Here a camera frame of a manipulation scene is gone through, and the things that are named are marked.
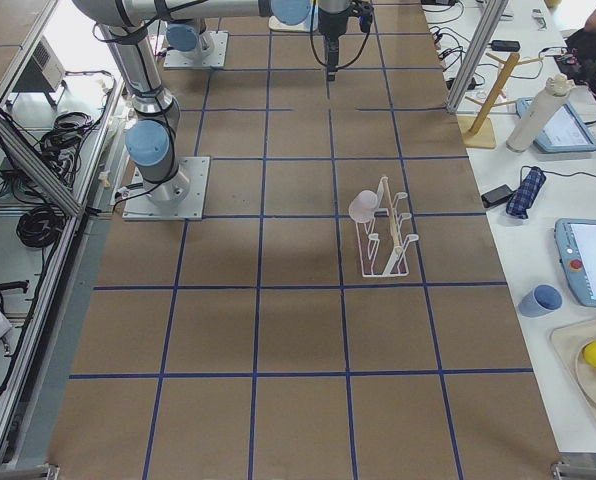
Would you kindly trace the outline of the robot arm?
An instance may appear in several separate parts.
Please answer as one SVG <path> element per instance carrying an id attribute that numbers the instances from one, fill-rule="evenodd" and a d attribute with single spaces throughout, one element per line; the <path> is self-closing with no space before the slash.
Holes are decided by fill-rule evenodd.
<path id="1" fill-rule="evenodd" d="M 148 39 L 151 23 L 166 21 L 169 45 L 201 59 L 213 48 L 205 27 L 208 18 L 274 16 L 286 25 L 309 19 L 324 39 L 324 54 L 318 61 L 328 80 L 334 80 L 343 67 L 339 39 L 349 19 L 357 18 L 363 33 L 369 33 L 373 23 L 373 7 L 367 1 L 78 1 L 75 5 L 95 21 L 132 96 L 138 121 L 126 134 L 125 146 L 142 177 L 143 191 L 137 197 L 175 216 L 189 196 L 192 176 L 185 170 L 187 162 L 175 153 L 180 108 L 161 81 Z"/>

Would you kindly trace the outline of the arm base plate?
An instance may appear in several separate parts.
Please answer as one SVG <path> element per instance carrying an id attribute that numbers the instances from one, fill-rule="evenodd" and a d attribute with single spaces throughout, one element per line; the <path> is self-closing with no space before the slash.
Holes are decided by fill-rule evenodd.
<path id="1" fill-rule="evenodd" d="M 146 194 L 140 186 L 124 202 L 126 221 L 201 220 L 203 217 L 210 158 L 177 157 L 177 174 Z"/>
<path id="2" fill-rule="evenodd" d="M 227 31 L 198 33 L 187 25 L 173 25 L 167 29 L 169 50 L 164 68 L 169 70 L 223 69 L 229 34 Z"/>

